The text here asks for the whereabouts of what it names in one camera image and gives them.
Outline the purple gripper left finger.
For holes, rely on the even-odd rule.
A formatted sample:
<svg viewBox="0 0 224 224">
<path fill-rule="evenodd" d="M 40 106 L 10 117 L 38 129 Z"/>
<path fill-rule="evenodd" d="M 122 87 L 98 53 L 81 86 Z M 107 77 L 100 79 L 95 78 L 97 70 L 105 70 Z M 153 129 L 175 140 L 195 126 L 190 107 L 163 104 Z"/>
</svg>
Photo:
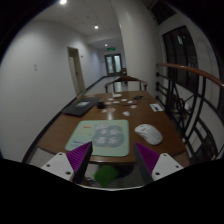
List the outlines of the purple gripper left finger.
<svg viewBox="0 0 224 224">
<path fill-rule="evenodd" d="M 70 182 L 80 184 L 92 152 L 92 142 L 85 143 L 68 153 L 57 153 L 42 166 L 42 169 Z"/>
</svg>

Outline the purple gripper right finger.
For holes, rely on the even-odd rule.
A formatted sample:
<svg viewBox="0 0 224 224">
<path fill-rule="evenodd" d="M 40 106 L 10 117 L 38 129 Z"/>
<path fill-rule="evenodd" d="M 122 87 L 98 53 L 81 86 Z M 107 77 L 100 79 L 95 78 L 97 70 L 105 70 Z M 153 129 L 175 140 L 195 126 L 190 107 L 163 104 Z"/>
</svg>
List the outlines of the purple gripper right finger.
<svg viewBox="0 0 224 224">
<path fill-rule="evenodd" d="M 140 143 L 134 144 L 133 152 L 145 185 L 182 169 L 169 154 L 158 154 Z"/>
</svg>

